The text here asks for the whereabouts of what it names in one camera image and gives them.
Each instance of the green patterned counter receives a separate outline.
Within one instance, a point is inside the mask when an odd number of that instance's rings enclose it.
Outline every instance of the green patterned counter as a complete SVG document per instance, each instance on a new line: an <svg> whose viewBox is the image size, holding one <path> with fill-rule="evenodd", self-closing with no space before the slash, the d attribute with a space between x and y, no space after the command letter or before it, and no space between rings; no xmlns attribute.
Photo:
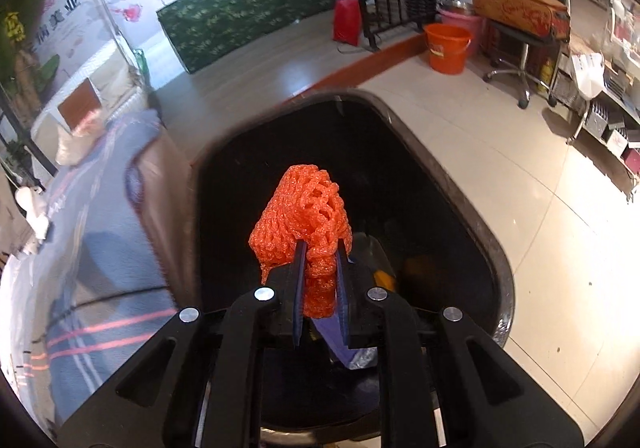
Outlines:
<svg viewBox="0 0 640 448"><path fill-rule="evenodd" d="M335 0L178 0L158 19L190 73L292 22L333 8Z"/></svg>

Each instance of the orange bucket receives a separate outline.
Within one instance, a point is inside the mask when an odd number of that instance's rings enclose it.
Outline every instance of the orange bucket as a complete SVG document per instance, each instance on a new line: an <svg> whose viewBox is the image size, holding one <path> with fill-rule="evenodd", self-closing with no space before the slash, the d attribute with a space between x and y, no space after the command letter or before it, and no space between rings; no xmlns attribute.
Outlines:
<svg viewBox="0 0 640 448"><path fill-rule="evenodd" d="M444 74L460 74L465 69L466 48L474 36L465 28L450 24L428 24L424 27L429 50L429 64Z"/></svg>

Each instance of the yellow object in bin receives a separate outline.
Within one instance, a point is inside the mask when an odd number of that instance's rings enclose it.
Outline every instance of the yellow object in bin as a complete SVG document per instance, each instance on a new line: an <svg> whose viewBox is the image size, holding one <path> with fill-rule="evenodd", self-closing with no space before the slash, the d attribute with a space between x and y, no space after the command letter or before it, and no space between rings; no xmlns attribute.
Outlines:
<svg viewBox="0 0 640 448"><path fill-rule="evenodd" d="M394 279L390 274L386 273L379 269L373 273L373 279L376 281L376 285L378 287L384 287L389 291L396 292L396 279Z"/></svg>

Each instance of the red box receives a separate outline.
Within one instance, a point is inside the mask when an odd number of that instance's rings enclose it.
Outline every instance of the red box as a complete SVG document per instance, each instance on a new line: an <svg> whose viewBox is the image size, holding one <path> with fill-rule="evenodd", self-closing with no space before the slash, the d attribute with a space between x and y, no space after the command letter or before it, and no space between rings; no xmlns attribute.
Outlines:
<svg viewBox="0 0 640 448"><path fill-rule="evenodd" d="M622 160L631 171L640 174L640 152L636 149L626 149L622 153Z"/></svg>

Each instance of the blue blanket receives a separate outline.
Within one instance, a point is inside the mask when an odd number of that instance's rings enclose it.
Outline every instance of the blue blanket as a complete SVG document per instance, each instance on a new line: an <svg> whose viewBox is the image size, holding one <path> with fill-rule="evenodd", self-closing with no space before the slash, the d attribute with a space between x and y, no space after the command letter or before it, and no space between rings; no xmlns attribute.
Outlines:
<svg viewBox="0 0 640 448"><path fill-rule="evenodd" d="M51 221L13 290L12 346L20 398L57 428L175 313L138 217L136 159L159 134L153 111L127 114L49 191Z"/></svg>

